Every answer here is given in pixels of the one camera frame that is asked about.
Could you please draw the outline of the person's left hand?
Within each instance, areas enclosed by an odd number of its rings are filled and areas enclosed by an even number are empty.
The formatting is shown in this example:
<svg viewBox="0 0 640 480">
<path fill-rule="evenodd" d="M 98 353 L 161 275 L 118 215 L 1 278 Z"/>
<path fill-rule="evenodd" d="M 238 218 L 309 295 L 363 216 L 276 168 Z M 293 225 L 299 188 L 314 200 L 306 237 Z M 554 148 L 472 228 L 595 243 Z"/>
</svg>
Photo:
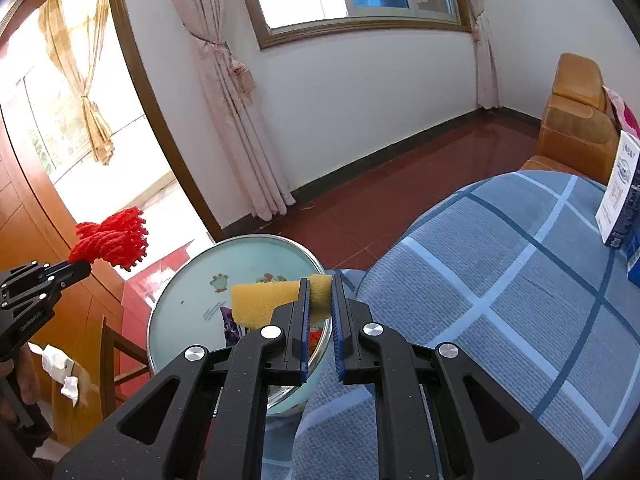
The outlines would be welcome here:
<svg viewBox="0 0 640 480">
<path fill-rule="evenodd" d="M 18 391 L 23 402 L 27 405 L 37 403 L 40 399 L 39 379 L 32 362 L 32 352 L 27 346 L 21 348 L 16 359 L 1 363 L 2 378 L 6 378 L 12 372 L 15 373 Z M 10 426 L 18 424 L 18 416 L 4 394 L 1 395 L 1 419 Z"/>
</svg>

